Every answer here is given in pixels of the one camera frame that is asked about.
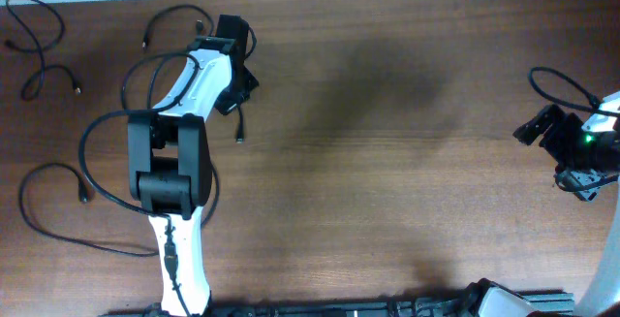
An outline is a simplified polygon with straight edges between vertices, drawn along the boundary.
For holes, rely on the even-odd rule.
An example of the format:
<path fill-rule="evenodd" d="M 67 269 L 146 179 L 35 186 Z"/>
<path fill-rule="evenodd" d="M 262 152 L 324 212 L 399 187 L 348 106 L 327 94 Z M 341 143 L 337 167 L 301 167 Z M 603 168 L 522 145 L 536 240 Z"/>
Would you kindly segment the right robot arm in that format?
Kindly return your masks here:
<path fill-rule="evenodd" d="M 589 202 L 601 188 L 619 183 L 619 109 L 596 110 L 587 121 L 557 105 L 544 107 L 517 128 L 520 143 L 540 142 L 557 162 L 554 181 L 562 191 Z M 619 214 L 615 213 L 603 256 L 580 301 L 518 294 L 483 279 L 470 286 L 461 316 L 617 316 L 619 314 Z"/>

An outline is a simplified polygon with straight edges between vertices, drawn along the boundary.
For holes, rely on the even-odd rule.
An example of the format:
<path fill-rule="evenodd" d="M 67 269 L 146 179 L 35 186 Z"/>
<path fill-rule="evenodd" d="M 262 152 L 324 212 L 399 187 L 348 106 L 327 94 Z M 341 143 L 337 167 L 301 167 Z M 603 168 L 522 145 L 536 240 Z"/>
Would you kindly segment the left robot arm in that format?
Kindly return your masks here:
<path fill-rule="evenodd" d="M 203 316 L 211 289 L 202 260 L 202 212 L 212 166 L 205 122 L 240 111 L 259 83 L 245 65 L 256 36 L 240 16 L 221 15 L 198 37 L 168 95 L 128 118 L 129 183 L 157 239 L 163 297 L 155 316 Z"/>

